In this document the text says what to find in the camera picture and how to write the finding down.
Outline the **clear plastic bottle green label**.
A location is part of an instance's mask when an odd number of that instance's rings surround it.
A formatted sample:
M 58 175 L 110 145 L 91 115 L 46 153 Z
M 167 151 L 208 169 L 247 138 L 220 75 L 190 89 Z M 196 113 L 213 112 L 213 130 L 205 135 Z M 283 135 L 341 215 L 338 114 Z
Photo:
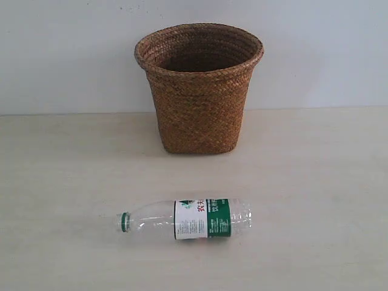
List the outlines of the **clear plastic bottle green label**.
M 240 199 L 161 201 L 118 214 L 116 225 L 141 241 L 230 238 L 252 226 L 252 210 Z

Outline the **brown woven basket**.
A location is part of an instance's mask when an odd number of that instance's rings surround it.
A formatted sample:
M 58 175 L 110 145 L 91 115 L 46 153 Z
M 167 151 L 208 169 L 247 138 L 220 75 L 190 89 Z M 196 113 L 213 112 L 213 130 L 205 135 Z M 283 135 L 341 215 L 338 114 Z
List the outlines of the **brown woven basket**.
M 181 24 L 143 37 L 134 56 L 149 82 L 165 150 L 232 151 L 263 54 L 255 35 L 224 24 Z

